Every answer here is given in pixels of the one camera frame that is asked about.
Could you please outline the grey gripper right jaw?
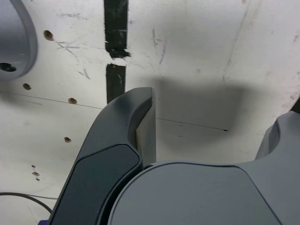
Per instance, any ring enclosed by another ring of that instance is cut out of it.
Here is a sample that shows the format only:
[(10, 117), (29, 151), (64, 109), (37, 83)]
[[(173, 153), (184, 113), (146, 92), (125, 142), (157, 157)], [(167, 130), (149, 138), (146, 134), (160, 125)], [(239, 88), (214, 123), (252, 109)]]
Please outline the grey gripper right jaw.
[(110, 225), (297, 225), (300, 116), (288, 112), (265, 133), (254, 161), (235, 165), (157, 163), (135, 176)]

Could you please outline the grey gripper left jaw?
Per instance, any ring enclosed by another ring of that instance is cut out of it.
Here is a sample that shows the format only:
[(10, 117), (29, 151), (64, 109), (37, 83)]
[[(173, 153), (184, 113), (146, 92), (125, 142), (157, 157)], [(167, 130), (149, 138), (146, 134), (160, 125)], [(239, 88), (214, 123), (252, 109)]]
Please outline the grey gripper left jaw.
[(143, 170), (136, 130), (152, 107), (152, 88), (111, 101), (94, 120), (49, 218), (51, 225), (106, 225), (124, 186)]

